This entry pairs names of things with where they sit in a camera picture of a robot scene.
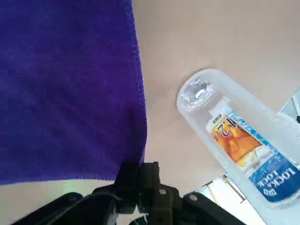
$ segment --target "microfiber cloth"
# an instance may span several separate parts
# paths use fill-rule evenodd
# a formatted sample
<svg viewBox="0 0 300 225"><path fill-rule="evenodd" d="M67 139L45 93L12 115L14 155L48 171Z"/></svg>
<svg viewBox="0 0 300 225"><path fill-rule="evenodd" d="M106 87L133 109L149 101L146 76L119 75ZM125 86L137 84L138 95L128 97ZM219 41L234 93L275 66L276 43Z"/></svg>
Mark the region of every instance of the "microfiber cloth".
<svg viewBox="0 0 300 225"><path fill-rule="evenodd" d="M115 178L146 115L129 0L0 2L0 183Z"/></svg>

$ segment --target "product label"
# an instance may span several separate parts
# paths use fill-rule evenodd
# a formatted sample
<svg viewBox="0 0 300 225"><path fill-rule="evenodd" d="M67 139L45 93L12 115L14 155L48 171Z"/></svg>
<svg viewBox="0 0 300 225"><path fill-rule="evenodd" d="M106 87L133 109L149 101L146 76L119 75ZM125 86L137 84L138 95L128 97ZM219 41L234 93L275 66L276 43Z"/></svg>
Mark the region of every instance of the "product label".
<svg viewBox="0 0 300 225"><path fill-rule="evenodd" d="M206 129L269 202L300 188L300 171L228 105Z"/></svg>

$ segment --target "screw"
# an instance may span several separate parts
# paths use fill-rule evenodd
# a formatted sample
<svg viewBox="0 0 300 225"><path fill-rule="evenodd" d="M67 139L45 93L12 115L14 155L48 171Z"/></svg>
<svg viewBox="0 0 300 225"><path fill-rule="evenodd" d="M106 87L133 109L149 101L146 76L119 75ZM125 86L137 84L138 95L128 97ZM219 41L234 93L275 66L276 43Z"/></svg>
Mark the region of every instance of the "screw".
<svg viewBox="0 0 300 225"><path fill-rule="evenodd" d="M190 195L189 198L192 201L197 201L197 199L198 199L196 195Z"/></svg>
<svg viewBox="0 0 300 225"><path fill-rule="evenodd" d="M161 195L165 195L167 192L166 192L166 190L164 190L164 189L160 189L160 190L159 190L159 193L160 193Z"/></svg>

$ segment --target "white surface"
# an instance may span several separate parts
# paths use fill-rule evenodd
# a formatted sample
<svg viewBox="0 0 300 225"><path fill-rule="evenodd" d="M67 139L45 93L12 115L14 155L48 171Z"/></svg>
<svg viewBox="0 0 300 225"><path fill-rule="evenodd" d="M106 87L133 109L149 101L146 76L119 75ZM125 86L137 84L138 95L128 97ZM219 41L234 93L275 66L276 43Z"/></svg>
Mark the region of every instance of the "white surface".
<svg viewBox="0 0 300 225"><path fill-rule="evenodd" d="M222 168L177 112L175 99L195 71L215 67L279 111L300 84L300 1L133 0L148 117L147 161L181 193ZM65 193L69 181L0 187L0 224ZM83 192L104 185L77 181ZM127 225L123 220L120 225Z"/></svg>

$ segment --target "black cable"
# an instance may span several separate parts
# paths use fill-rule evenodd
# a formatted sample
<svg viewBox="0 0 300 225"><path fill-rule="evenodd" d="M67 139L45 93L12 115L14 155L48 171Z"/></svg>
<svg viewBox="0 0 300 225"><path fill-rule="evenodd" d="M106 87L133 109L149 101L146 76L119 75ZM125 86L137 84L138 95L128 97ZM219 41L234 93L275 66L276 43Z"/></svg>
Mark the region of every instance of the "black cable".
<svg viewBox="0 0 300 225"><path fill-rule="evenodd" d="M97 195L107 195L107 196L111 196L113 198L115 198L118 201L121 201L122 199L119 198L118 196L116 196L115 194L109 193L109 192L98 192L98 193L93 193L90 195L85 196L84 198L80 199L79 201L75 202L73 205L67 207L65 210L63 210L60 214L58 214L57 216L55 216L52 220L50 220L47 225L53 225L56 221L58 221L59 219L61 219L67 212L69 212L70 210L72 210L73 208L75 208L77 205L81 204L82 202L90 199L91 197L95 197Z"/></svg>

